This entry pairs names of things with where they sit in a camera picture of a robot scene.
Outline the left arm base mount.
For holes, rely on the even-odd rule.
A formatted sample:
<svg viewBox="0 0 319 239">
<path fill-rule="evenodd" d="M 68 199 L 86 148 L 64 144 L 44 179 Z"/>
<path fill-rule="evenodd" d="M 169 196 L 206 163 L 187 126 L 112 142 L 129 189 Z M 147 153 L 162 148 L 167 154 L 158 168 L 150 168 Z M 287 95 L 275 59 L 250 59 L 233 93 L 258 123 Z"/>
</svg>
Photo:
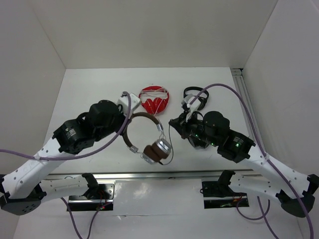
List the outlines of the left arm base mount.
<svg viewBox="0 0 319 239">
<path fill-rule="evenodd" d="M 99 190 L 89 199 L 85 196 L 69 196 L 67 202 L 73 212 L 112 211 L 114 207 L 115 181 L 102 181 Z"/>
</svg>

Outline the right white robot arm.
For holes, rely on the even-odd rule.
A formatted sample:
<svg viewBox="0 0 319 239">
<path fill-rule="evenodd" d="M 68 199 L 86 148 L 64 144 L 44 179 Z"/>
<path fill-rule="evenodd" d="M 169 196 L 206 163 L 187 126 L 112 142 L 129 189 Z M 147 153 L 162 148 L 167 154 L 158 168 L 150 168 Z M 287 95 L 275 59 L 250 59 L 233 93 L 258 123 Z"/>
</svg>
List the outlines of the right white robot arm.
<svg viewBox="0 0 319 239">
<path fill-rule="evenodd" d="M 210 111 L 203 118 L 190 119 L 182 113 L 169 121 L 183 139 L 198 140 L 215 146 L 217 153 L 234 163 L 244 165 L 262 175 L 265 180 L 246 178 L 232 171 L 224 171 L 217 189 L 222 195 L 243 192 L 265 197 L 280 204 L 287 213 L 304 218 L 315 203 L 314 193 L 319 187 L 318 176 L 300 173 L 261 148 L 249 137 L 230 128 L 230 121 L 220 112 Z"/>
</svg>

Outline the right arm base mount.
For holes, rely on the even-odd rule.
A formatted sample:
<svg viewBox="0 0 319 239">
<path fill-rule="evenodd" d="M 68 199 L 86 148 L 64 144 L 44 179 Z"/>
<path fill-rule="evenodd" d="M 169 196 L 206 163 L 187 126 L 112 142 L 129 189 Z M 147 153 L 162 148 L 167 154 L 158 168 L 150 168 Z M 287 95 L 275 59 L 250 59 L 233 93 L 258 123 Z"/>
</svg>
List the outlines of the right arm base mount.
<svg viewBox="0 0 319 239">
<path fill-rule="evenodd" d="M 226 209 L 249 207 L 246 193 L 234 193 L 229 189 L 222 189 L 217 181 L 202 181 L 199 192 L 203 195 L 204 209 Z"/>
</svg>

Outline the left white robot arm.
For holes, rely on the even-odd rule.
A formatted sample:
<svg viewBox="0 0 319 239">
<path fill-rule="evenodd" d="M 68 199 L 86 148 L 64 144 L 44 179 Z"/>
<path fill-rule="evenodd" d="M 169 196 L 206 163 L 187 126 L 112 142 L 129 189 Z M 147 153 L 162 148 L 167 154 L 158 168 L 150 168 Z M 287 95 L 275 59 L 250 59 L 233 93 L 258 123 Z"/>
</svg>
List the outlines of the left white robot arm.
<svg viewBox="0 0 319 239">
<path fill-rule="evenodd" d="M 91 173 L 74 178 L 47 180 L 54 169 L 68 160 L 80 159 L 80 152 L 95 142 L 125 128 L 132 107 L 130 97 L 122 97 L 115 104 L 101 100 L 88 112 L 63 123 L 34 156 L 0 180 L 2 210 L 21 216 L 30 213 L 41 203 L 67 196 L 95 198 L 102 187 Z"/>
</svg>

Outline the brown silver headphones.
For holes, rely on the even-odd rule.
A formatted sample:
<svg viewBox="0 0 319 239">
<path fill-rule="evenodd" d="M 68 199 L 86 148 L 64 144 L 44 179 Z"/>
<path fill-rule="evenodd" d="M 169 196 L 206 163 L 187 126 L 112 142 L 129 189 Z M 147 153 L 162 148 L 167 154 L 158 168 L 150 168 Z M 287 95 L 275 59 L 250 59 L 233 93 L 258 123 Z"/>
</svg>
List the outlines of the brown silver headphones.
<svg viewBox="0 0 319 239">
<path fill-rule="evenodd" d="M 158 131 L 160 132 L 160 137 L 157 140 L 155 140 L 152 144 L 146 145 L 142 152 L 139 151 L 139 149 L 132 144 L 127 133 L 128 126 L 131 120 L 137 117 L 144 117 L 151 120 L 156 125 Z M 138 113 L 132 114 L 130 122 L 127 124 L 127 126 L 125 127 L 122 133 L 122 138 L 126 146 L 129 148 L 131 152 L 135 154 L 139 154 L 141 158 L 147 163 L 149 164 L 159 163 L 162 165 L 161 161 L 163 159 L 167 159 L 168 156 L 172 153 L 172 145 L 167 141 L 165 137 L 162 123 L 155 116 L 149 113 L 144 113 L 144 112 L 138 112 Z"/>
</svg>

